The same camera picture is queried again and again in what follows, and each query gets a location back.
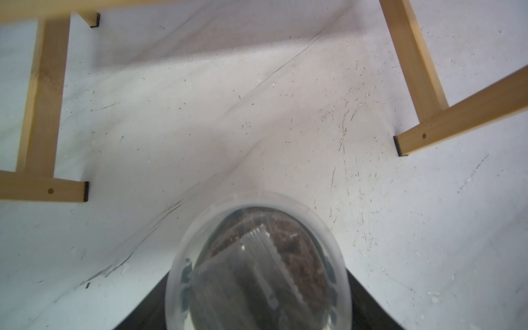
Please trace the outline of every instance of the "black rubber foot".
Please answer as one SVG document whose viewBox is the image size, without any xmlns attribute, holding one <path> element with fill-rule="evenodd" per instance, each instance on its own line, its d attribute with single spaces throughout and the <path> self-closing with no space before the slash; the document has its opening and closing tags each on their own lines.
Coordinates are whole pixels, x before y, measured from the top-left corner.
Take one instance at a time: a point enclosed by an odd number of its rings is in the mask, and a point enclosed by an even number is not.
<svg viewBox="0 0 528 330">
<path fill-rule="evenodd" d="M 84 182 L 84 201 L 88 202 L 88 191 L 90 190 L 90 183 L 88 181 Z"/>
<path fill-rule="evenodd" d="M 99 21 L 101 20 L 101 14 L 97 13 L 97 25 L 95 26 L 91 26 L 91 28 L 93 29 L 94 27 L 98 27 L 99 26 Z"/>
<path fill-rule="evenodd" d="M 398 143 L 398 137 L 394 135 L 394 144 L 396 145 L 396 151 L 398 152 L 398 156 L 403 157 L 407 155 L 402 155 L 400 150 L 400 144 Z"/>
</svg>

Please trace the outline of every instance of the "soil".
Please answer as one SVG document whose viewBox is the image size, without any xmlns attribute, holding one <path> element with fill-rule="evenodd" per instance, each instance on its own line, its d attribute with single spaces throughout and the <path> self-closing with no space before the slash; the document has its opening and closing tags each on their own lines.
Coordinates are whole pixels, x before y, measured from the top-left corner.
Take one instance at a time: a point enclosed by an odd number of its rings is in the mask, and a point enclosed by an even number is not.
<svg viewBox="0 0 528 330">
<path fill-rule="evenodd" d="M 270 234 L 270 239 L 277 248 L 286 269 L 308 308 L 315 316 L 317 323 L 324 324 L 324 320 L 328 318 L 327 311 L 331 304 L 324 264 L 310 235 L 298 221 L 286 213 L 260 207 L 240 209 L 231 213 L 211 236 L 209 244 L 204 247 L 196 266 L 198 267 L 199 264 L 213 258 L 239 241 L 246 233 L 261 225 L 264 225 Z M 244 286 L 249 289 L 251 284 L 247 283 Z M 255 308 L 253 315 L 259 324 L 263 324 L 261 321 L 263 322 L 266 316 L 259 315 L 260 310 L 262 309 Z M 261 328 L 272 329 L 269 325 Z"/>
</svg>

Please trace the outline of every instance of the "scratch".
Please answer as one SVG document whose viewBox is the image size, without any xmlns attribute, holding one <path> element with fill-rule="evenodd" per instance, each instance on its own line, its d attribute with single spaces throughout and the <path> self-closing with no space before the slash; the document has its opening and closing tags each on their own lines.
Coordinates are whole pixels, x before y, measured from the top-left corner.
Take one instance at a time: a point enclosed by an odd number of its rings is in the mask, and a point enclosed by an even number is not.
<svg viewBox="0 0 528 330">
<path fill-rule="evenodd" d="M 341 147 L 343 147 L 343 153 L 345 153 L 345 147 L 343 146 L 343 141 L 345 140 L 346 131 L 347 129 L 345 128 L 343 131 L 343 136 L 341 137 L 341 144 L 339 144 L 339 150 L 338 150 L 338 151 L 341 151 Z"/>
<path fill-rule="evenodd" d="M 93 280 L 94 278 L 98 277 L 98 276 L 104 276 L 104 277 L 108 277 L 112 272 L 114 272 L 116 269 L 118 269 L 119 267 L 121 267 L 125 262 L 128 261 L 128 259 L 130 259 L 130 257 L 132 256 L 132 254 L 134 254 L 134 252 L 136 251 L 136 249 L 159 227 L 159 225 L 161 224 L 161 222 L 169 215 L 171 214 L 172 212 L 176 211 L 180 206 L 183 205 L 183 199 L 180 199 L 179 201 L 177 201 L 175 204 L 173 204 L 172 206 L 168 207 L 165 212 L 162 213 L 162 216 L 152 225 L 152 227 L 148 230 L 148 233 L 143 237 L 143 239 L 141 239 L 138 243 L 134 244 L 133 248 L 131 249 L 131 252 L 128 253 L 128 255 L 126 255 L 121 262 L 116 262 L 110 266 L 108 266 L 107 268 L 95 273 L 93 276 L 89 277 L 88 279 L 84 280 L 81 282 L 81 284 L 79 284 L 79 286 L 82 286 L 84 285 L 86 282 L 89 282 L 91 280 Z"/>
<path fill-rule="evenodd" d="M 392 103 L 392 102 L 396 102 L 396 100 L 392 99 L 390 101 L 385 101 L 385 102 L 379 102 L 379 101 L 375 101 L 376 103 L 380 103 L 380 104 L 387 104 L 387 103 Z"/>
<path fill-rule="evenodd" d="M 332 189 L 332 187 L 334 186 L 334 173 L 335 173 L 335 167 L 334 167 L 334 171 L 332 172 L 332 183 L 330 183 L 330 189 Z"/>
<path fill-rule="evenodd" d="M 345 95 L 341 96 L 341 100 L 342 100 L 345 96 L 347 96 L 348 93 L 350 93 L 350 92 L 354 92 L 355 90 L 356 90 L 356 89 L 355 89 L 354 87 L 350 87 L 350 89 L 348 90 L 348 92 L 346 92 Z"/>
<path fill-rule="evenodd" d="M 68 118 L 66 118 L 65 120 L 63 120 L 63 121 L 61 122 L 61 125 L 62 125 L 66 120 L 68 120 L 68 119 L 70 119 L 71 117 L 75 116 L 75 115 L 78 114 L 79 112 L 76 112 L 76 113 L 74 113 L 73 115 L 68 116 Z"/>
<path fill-rule="evenodd" d="M 402 282 L 400 282 L 400 281 L 398 281 L 397 279 L 395 279 L 394 277 L 390 276 L 387 272 L 385 272 L 385 275 L 387 275 L 391 280 L 393 280 L 394 282 L 398 283 L 398 284 L 401 285 L 402 287 L 407 288 L 407 289 L 411 290 L 412 292 L 416 293 L 416 291 L 414 291 L 411 287 L 406 286 L 406 285 L 403 284 Z"/>
<path fill-rule="evenodd" d="M 327 111 L 324 114 L 323 119 L 321 120 L 321 122 L 323 122 L 326 119 L 326 116 L 328 116 L 328 115 L 332 116 L 332 121 L 334 121 L 334 115 L 332 115 L 332 113 L 330 113 L 330 111 Z"/>
<path fill-rule="evenodd" d="M 101 109 L 99 109 L 99 110 L 103 110 L 103 109 L 106 109 L 106 108 L 110 108 L 110 107 L 113 107 L 113 106 L 118 105 L 118 104 L 123 103 L 123 102 L 125 102 L 125 101 L 119 101 L 119 102 L 116 102 L 116 103 L 112 103 L 112 104 L 110 104 L 109 106 L 105 106 L 105 107 L 103 107 L 103 108 L 101 108 Z"/>
<path fill-rule="evenodd" d="M 66 296 L 66 295 L 69 294 L 69 293 L 70 293 L 70 290 L 63 292 L 59 297 L 57 297 L 57 298 L 52 302 L 52 304 L 56 304 L 56 303 L 57 303 L 62 297 Z M 51 304 L 48 304 L 44 309 L 42 309 L 42 310 L 40 311 L 40 313 L 39 313 L 37 316 L 35 316 L 35 317 L 33 318 L 33 320 L 31 321 L 31 323 L 29 324 L 28 327 L 31 327 L 33 324 L 35 324 L 35 322 L 37 321 L 37 319 L 40 318 L 40 316 L 41 316 L 41 315 L 42 315 L 42 314 L 43 314 L 43 313 L 44 313 L 44 312 L 50 307 L 50 305 L 51 305 Z"/>
<path fill-rule="evenodd" d="M 366 103 L 361 103 L 361 102 L 360 102 L 360 103 L 357 105 L 357 108 L 356 108 L 356 110 L 354 111 L 354 113 L 352 114 L 352 117 L 350 117 L 350 121 L 352 121 L 352 119 L 354 119 L 354 116 L 355 116 L 356 112 L 359 110 L 359 108 L 361 108 L 361 107 L 363 107 L 363 106 L 366 106 Z"/>
<path fill-rule="evenodd" d="M 347 111 L 345 112 L 345 114 L 343 115 L 343 120 L 341 120 L 341 128 L 342 128 L 342 129 L 344 129 L 345 118 L 346 118 L 346 115 L 348 115 L 349 112 L 350 112 L 350 109 L 347 110 Z"/>
<path fill-rule="evenodd" d="M 365 219 L 363 218 L 363 208 L 360 208 L 360 213 L 361 213 L 361 222 L 358 222 L 357 224 L 363 225 L 365 223 Z"/>
<path fill-rule="evenodd" d="M 337 15 L 334 16 L 334 18 L 332 19 L 332 21 L 330 23 L 328 23 L 327 25 L 323 26 L 323 28 L 312 38 L 310 39 L 310 41 L 308 42 L 308 45 L 303 49 L 301 50 L 297 55 L 295 55 L 294 57 L 292 57 L 290 60 L 288 60 L 286 63 L 284 63 L 283 65 L 281 65 L 279 68 L 277 68 L 276 70 L 274 70 L 271 74 L 266 74 L 266 78 L 264 80 L 262 80 L 260 82 L 260 84 L 256 85 L 252 90 L 250 90 L 246 95 L 244 95 L 244 97 L 246 96 L 249 96 L 251 93 L 253 93 L 259 86 L 261 86 L 263 83 L 265 83 L 266 81 L 268 81 L 275 73 L 277 73 L 280 69 L 282 69 L 283 67 L 285 67 L 287 64 L 289 64 L 291 61 L 293 61 L 294 59 L 296 59 L 297 57 L 299 57 L 301 54 L 303 54 L 306 50 L 308 50 L 308 48 L 310 48 L 317 40 L 319 40 L 319 38 L 321 38 L 321 36 L 323 36 L 325 34 L 325 32 L 330 29 L 335 22 L 337 22 L 346 12 L 348 12 L 350 8 L 347 8 L 346 10 L 343 10 L 342 12 L 338 13 Z M 233 112 L 237 106 L 239 105 L 239 103 L 241 102 L 241 100 L 239 100 L 237 103 L 233 104 L 223 115 L 227 115 L 231 112 Z"/>
<path fill-rule="evenodd" d="M 337 221 L 337 215 L 335 216 L 334 222 L 332 222 L 332 225 L 330 226 L 330 230 L 334 227 L 334 223 Z"/>
<path fill-rule="evenodd" d="M 480 161 L 480 163 L 478 163 L 477 167 L 475 167 L 475 169 L 473 170 L 473 172 L 471 172 L 471 175 L 469 176 L 469 178 L 464 182 L 464 184 L 460 187 L 460 189 L 457 191 L 457 194 L 462 190 L 462 188 L 464 188 L 468 182 L 471 182 L 473 180 L 473 175 L 475 175 L 475 173 L 477 172 L 478 168 L 482 165 L 482 163 L 486 160 L 486 158 L 488 158 L 489 156 L 489 153 L 486 153 L 486 155 L 484 156 L 484 158 L 482 158 L 482 160 Z"/>
<path fill-rule="evenodd" d="M 497 249 L 495 249 L 495 247 L 493 246 L 493 243 L 491 241 L 489 242 L 489 245 L 492 246 L 493 250 L 495 250 L 495 252 L 497 253 L 498 256 L 501 256 L 501 254 L 498 253 Z"/>
<path fill-rule="evenodd" d="M 205 12 L 207 9 L 209 9 L 210 6 L 208 5 L 203 5 L 201 6 L 200 8 L 198 8 L 191 16 L 189 16 L 185 22 L 182 22 L 180 25 L 178 25 L 175 29 L 173 29 L 172 31 L 170 31 L 166 36 L 162 37 L 161 39 L 159 39 L 158 41 L 154 42 L 153 44 L 149 45 L 148 49 L 142 53 L 140 53 L 137 58 L 142 58 L 145 56 L 145 53 L 147 53 L 148 51 L 150 51 L 151 49 L 158 49 L 158 45 L 159 44 L 166 44 L 167 41 L 169 41 L 169 39 L 174 35 L 174 33 L 176 31 L 178 31 L 181 27 L 185 26 L 187 23 L 191 22 L 193 19 L 195 19 L 195 17 L 200 17 L 199 14 L 202 14 L 203 12 Z M 218 10 L 220 9 L 222 6 L 217 6 L 216 8 L 214 8 L 215 10 Z M 206 22 L 205 26 L 208 26 L 210 25 L 210 21 L 209 22 Z M 197 30 L 194 30 L 193 33 L 190 35 L 190 36 L 193 36 L 194 34 L 196 34 L 197 32 L 199 32 L 200 30 L 202 30 L 204 27 L 201 27 L 201 28 L 198 28 Z"/>
</svg>

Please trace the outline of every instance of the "white floor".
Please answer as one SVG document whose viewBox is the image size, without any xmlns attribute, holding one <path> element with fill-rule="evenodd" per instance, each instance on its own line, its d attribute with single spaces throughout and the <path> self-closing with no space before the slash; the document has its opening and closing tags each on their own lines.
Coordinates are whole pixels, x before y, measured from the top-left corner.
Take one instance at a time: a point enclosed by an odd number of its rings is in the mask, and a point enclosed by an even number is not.
<svg viewBox="0 0 528 330">
<path fill-rule="evenodd" d="M 528 64 L 526 0 L 412 3 L 450 104 Z M 0 27 L 4 170 L 35 27 Z M 90 200 L 0 202 L 1 329 L 112 329 L 193 218 L 250 188 L 313 206 L 405 328 L 525 329 L 528 112 L 399 158 L 418 120 L 377 1 L 74 15 L 68 54 L 55 176 Z"/>
</svg>

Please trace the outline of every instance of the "wooden beam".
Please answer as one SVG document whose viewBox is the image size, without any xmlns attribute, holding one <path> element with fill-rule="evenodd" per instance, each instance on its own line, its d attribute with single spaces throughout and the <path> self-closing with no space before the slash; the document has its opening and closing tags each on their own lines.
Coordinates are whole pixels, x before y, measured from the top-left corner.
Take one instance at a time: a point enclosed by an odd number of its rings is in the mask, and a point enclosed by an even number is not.
<svg viewBox="0 0 528 330">
<path fill-rule="evenodd" d="M 0 199 L 82 203 L 88 200 L 88 182 L 0 171 Z"/>
<path fill-rule="evenodd" d="M 17 172 L 53 177 L 69 32 L 70 16 L 39 21 Z"/>
<path fill-rule="evenodd" d="M 400 156 L 513 115 L 528 107 L 528 65 L 408 131 L 396 141 Z"/>
<path fill-rule="evenodd" d="M 447 109 L 426 42 L 409 0 L 380 0 L 401 70 L 420 122 Z"/>
<path fill-rule="evenodd" d="M 72 12 L 90 12 L 96 9 L 115 8 L 164 0 L 2 0 L 0 23 L 34 17 L 58 17 Z"/>
<path fill-rule="evenodd" d="M 96 11 L 79 12 L 79 16 L 88 24 L 89 27 L 98 27 L 101 14 Z"/>
</svg>

